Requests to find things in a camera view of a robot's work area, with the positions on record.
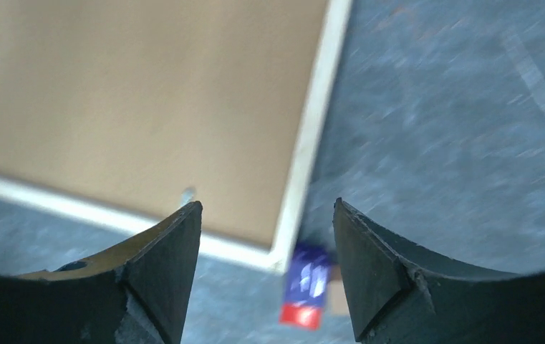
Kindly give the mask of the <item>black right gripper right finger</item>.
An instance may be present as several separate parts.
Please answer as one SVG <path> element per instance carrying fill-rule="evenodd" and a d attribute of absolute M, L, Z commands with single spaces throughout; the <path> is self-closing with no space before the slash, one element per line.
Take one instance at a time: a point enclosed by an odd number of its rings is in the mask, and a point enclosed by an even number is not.
<path fill-rule="evenodd" d="M 358 343 L 545 343 L 545 270 L 517 274 L 452 259 L 341 199 L 333 227 Z"/>

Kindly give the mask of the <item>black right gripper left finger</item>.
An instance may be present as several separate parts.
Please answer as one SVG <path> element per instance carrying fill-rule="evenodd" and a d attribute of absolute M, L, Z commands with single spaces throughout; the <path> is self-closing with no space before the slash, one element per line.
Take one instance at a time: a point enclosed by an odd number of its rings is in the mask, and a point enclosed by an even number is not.
<path fill-rule="evenodd" d="M 0 275 L 0 343 L 179 343 L 202 204 L 54 271 Z"/>

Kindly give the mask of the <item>light wooden picture frame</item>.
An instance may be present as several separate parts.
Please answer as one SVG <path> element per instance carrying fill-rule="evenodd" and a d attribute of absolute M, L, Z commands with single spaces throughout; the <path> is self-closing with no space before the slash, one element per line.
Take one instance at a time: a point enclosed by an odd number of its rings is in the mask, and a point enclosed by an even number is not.
<path fill-rule="evenodd" d="M 331 0 L 327 4 L 270 249 L 237 239 L 202 233 L 201 254 L 273 274 L 284 274 L 288 270 L 317 159 L 351 9 L 350 0 Z M 1 176 L 0 200 L 105 227 L 108 231 L 129 236 L 136 235 L 157 222 L 148 216 Z"/>

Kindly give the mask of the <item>brown cardboard backing board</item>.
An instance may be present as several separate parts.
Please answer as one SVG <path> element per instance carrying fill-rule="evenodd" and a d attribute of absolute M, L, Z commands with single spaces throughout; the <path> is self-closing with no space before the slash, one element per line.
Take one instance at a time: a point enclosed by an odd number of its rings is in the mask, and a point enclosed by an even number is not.
<path fill-rule="evenodd" d="M 0 1 L 0 174 L 269 246 L 325 1 Z"/>

